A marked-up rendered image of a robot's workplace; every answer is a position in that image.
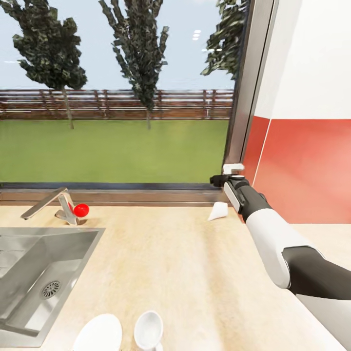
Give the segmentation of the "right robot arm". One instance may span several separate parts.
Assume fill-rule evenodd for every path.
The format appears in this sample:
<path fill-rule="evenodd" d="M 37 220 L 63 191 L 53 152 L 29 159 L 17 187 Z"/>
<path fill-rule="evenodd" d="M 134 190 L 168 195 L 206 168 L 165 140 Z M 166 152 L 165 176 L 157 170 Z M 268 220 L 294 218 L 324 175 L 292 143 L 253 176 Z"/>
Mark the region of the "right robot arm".
<path fill-rule="evenodd" d="M 331 263 L 273 210 L 242 175 L 243 164 L 224 164 L 210 177 L 224 191 L 252 236 L 272 282 L 291 291 L 347 350 L 351 351 L 351 271 Z"/>

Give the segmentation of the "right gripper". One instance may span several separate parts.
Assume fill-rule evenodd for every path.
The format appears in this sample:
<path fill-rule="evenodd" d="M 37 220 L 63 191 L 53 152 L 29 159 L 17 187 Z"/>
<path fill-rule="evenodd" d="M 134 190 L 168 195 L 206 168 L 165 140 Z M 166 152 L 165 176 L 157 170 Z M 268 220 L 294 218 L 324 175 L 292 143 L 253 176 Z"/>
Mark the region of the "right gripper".
<path fill-rule="evenodd" d="M 214 187 L 224 187 L 223 181 L 229 177 L 229 175 L 214 175 L 210 177 L 210 183 L 214 184 Z"/>

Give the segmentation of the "paper coffee filter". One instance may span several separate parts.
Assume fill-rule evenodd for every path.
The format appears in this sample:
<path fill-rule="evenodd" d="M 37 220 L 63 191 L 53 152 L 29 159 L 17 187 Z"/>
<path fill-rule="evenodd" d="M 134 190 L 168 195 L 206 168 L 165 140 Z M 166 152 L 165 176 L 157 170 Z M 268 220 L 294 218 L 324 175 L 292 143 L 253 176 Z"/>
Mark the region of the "paper coffee filter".
<path fill-rule="evenodd" d="M 213 209 L 212 209 L 211 214 L 208 218 L 208 221 L 211 221 L 211 220 L 219 218 L 219 217 L 227 216 L 228 215 L 227 208 L 228 208 L 227 203 L 216 202 L 213 206 Z"/>

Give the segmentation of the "coffee cup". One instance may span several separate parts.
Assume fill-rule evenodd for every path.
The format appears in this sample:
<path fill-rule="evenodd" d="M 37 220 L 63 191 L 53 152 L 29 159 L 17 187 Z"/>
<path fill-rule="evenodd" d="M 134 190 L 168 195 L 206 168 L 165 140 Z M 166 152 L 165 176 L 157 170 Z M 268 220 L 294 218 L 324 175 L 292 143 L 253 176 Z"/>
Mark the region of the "coffee cup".
<path fill-rule="evenodd" d="M 143 351 L 163 351 L 161 339 L 164 325 L 161 316 L 155 311 L 143 313 L 136 322 L 134 338 Z"/>

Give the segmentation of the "saucer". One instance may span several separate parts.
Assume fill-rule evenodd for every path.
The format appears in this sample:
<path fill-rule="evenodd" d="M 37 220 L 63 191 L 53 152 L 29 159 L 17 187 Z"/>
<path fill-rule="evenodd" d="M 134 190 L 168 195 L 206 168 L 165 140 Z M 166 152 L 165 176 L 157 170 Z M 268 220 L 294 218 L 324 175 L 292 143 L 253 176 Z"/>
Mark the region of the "saucer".
<path fill-rule="evenodd" d="M 112 314 L 100 314 L 89 321 L 76 338 L 72 351 L 119 351 L 122 326 Z"/>

